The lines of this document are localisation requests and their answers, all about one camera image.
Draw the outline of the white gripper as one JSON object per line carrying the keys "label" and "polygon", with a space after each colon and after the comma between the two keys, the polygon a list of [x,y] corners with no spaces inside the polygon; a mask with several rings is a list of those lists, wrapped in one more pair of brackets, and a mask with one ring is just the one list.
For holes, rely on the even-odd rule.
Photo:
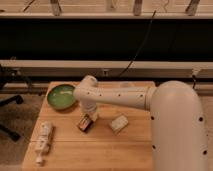
{"label": "white gripper", "polygon": [[92,121],[96,121],[98,119],[98,112],[97,112],[97,108],[94,107],[94,108],[91,108],[91,109],[86,109],[86,108],[83,108],[82,109],[82,113],[84,115],[88,115],[89,118],[92,120]]}

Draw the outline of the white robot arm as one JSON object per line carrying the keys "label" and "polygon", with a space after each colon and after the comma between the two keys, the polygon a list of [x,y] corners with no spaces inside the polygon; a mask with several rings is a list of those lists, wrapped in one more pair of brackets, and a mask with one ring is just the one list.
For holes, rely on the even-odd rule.
{"label": "white robot arm", "polygon": [[158,87],[100,88],[87,75],[76,86],[74,97],[84,112],[98,103],[127,106],[150,112],[153,171],[208,171],[205,118],[196,91],[181,81]]}

